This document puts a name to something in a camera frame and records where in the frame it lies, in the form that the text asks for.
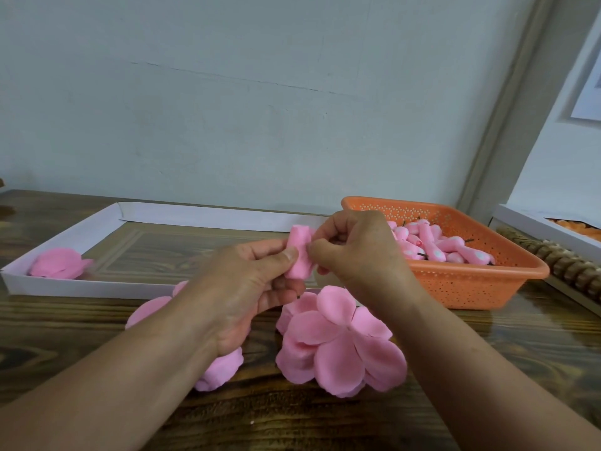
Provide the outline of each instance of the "wooden table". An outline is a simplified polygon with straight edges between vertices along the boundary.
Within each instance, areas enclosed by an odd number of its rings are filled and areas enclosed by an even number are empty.
[[[0,266],[116,201],[0,194]],[[138,305],[9,297],[1,285],[0,402],[19,397],[121,332]],[[457,314],[528,376],[601,426],[598,317],[541,281],[526,284],[502,310]],[[457,448],[412,376],[389,393],[366,388],[352,399],[330,396],[314,382],[288,383],[274,364],[281,344],[278,315],[274,310],[256,317],[234,379],[212,393],[191,392],[147,449]]]

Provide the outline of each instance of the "forearm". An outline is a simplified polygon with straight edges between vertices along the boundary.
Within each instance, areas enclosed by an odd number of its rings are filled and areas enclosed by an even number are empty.
[[[174,299],[0,410],[2,442],[12,450],[139,449],[215,359],[210,323]]]
[[[387,312],[379,315],[463,449],[597,446],[601,432],[503,358],[417,282],[392,290],[383,292]]]

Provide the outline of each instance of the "hand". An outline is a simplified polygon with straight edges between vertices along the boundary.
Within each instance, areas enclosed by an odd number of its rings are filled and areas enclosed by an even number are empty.
[[[312,239],[308,253],[317,272],[332,271],[372,311],[379,308],[377,296],[398,296],[400,288],[417,283],[381,212],[336,212]]]
[[[285,247],[285,239],[272,239],[224,248],[178,294],[178,298],[207,298],[203,305],[211,308],[216,321],[218,356],[244,342],[256,314],[290,303],[305,291],[303,280],[282,276],[298,257],[296,248]]]

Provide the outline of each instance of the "orange basket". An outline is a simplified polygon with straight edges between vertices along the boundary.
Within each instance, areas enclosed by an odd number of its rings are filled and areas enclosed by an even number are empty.
[[[470,247],[495,257],[494,266],[409,261],[422,286],[447,308],[501,308],[526,280],[549,275],[543,260],[447,205],[363,196],[347,196],[341,204],[343,209],[379,210],[398,225],[425,218],[440,225],[445,236],[473,239]]]

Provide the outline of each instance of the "white cardboard tray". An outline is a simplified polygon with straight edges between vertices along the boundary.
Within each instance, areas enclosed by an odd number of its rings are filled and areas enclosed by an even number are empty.
[[[27,275],[37,256],[56,247],[85,253],[128,221],[199,228],[289,232],[292,225],[319,227],[325,217],[192,205],[116,203],[54,236],[0,270],[11,295],[152,299],[170,296],[173,285],[58,280]]]
[[[581,257],[601,264],[601,242],[597,242],[595,239],[570,231],[547,220],[548,218],[553,218],[556,220],[582,221],[591,226],[601,228],[601,222],[594,219],[575,213],[524,210],[509,204],[497,205],[493,213],[493,218],[541,241],[548,239],[557,242],[569,250],[574,250]]]

